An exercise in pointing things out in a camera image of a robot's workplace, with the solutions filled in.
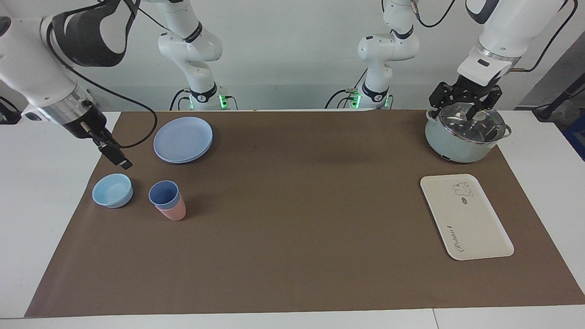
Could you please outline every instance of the cooking pot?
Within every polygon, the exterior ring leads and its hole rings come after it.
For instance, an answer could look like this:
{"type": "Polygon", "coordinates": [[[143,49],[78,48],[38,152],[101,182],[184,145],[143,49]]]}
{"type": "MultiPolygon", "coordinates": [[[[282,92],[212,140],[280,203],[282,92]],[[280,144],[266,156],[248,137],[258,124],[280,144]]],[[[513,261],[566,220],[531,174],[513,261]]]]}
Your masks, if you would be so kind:
{"type": "Polygon", "coordinates": [[[442,109],[434,119],[431,111],[427,111],[426,140],[442,158],[460,163],[479,161],[500,139],[512,134],[510,126],[494,109],[478,112],[467,120],[472,106],[455,103],[442,109]]]}

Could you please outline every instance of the blue container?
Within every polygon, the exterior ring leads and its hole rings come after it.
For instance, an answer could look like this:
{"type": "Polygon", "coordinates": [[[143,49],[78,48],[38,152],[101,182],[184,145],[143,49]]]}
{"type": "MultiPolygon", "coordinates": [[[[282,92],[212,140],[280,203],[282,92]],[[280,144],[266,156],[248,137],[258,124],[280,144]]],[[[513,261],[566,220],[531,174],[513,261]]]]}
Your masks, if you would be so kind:
{"type": "Polygon", "coordinates": [[[169,210],[181,200],[179,186],[171,180],[163,180],[150,189],[148,199],[160,210],[169,210]]]}
{"type": "Polygon", "coordinates": [[[91,197],[95,203],[108,208],[119,208],[134,195],[132,182],[124,174],[111,174],[99,180],[91,197]]]}

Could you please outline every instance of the stacked plates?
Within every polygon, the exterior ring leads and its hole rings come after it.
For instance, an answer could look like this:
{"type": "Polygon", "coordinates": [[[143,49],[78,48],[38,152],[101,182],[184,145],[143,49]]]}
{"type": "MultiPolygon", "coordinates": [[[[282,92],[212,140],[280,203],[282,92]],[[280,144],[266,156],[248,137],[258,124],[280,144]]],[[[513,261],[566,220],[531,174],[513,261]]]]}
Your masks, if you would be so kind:
{"type": "Polygon", "coordinates": [[[212,140],[213,131],[207,121],[187,116],[160,128],[154,137],[154,152],[169,163],[188,163],[205,154],[212,140]]]}

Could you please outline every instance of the stacked cups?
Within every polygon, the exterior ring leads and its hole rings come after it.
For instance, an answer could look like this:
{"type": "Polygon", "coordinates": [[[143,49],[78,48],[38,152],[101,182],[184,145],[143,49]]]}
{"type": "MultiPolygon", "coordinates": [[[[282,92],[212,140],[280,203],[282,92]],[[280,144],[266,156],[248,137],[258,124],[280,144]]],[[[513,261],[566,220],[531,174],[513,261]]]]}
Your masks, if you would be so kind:
{"type": "Polygon", "coordinates": [[[179,186],[171,180],[163,180],[150,189],[148,198],[152,204],[168,219],[180,221],[185,218],[187,209],[179,186]]]}

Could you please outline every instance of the table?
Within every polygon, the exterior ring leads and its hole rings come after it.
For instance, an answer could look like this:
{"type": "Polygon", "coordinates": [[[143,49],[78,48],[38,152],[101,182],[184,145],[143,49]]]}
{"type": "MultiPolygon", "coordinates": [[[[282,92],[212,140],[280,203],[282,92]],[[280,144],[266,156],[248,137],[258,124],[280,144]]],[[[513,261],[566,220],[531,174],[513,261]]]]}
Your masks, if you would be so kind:
{"type": "MultiPolygon", "coordinates": [[[[109,128],[113,128],[119,113],[106,115],[109,128]]],[[[585,290],[585,163],[553,124],[538,122],[530,112],[502,112],[502,116],[514,134],[502,140],[500,148],[585,290]]],[[[0,145],[0,317],[6,319],[24,315],[100,154],[90,140],[76,140],[59,126],[30,121],[0,127],[0,145]],[[51,193],[57,184],[66,193],[51,193]]],[[[582,328],[585,306],[0,320],[0,327],[14,328],[123,328],[130,324],[147,328],[162,324],[441,329],[515,328],[520,324],[550,328],[561,324],[563,328],[582,328]]]]}

